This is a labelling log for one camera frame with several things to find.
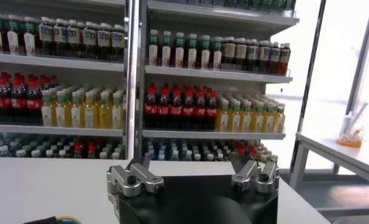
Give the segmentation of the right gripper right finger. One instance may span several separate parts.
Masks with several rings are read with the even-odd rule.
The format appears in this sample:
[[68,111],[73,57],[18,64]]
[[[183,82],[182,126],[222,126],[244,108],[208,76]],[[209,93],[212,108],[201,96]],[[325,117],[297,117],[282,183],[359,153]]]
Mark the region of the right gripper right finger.
[[278,189],[278,167],[274,162],[266,162],[263,167],[247,155],[230,155],[235,174],[232,187],[238,192],[255,190],[261,194],[271,194]]

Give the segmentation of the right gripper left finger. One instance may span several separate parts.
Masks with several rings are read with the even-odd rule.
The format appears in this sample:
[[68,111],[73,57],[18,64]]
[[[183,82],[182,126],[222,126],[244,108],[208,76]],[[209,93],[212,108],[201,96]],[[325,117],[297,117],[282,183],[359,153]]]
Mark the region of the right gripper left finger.
[[136,197],[144,187],[146,192],[159,195],[164,190],[164,179],[151,173],[149,166],[149,157],[133,158],[125,168],[111,166],[106,172],[108,194]]

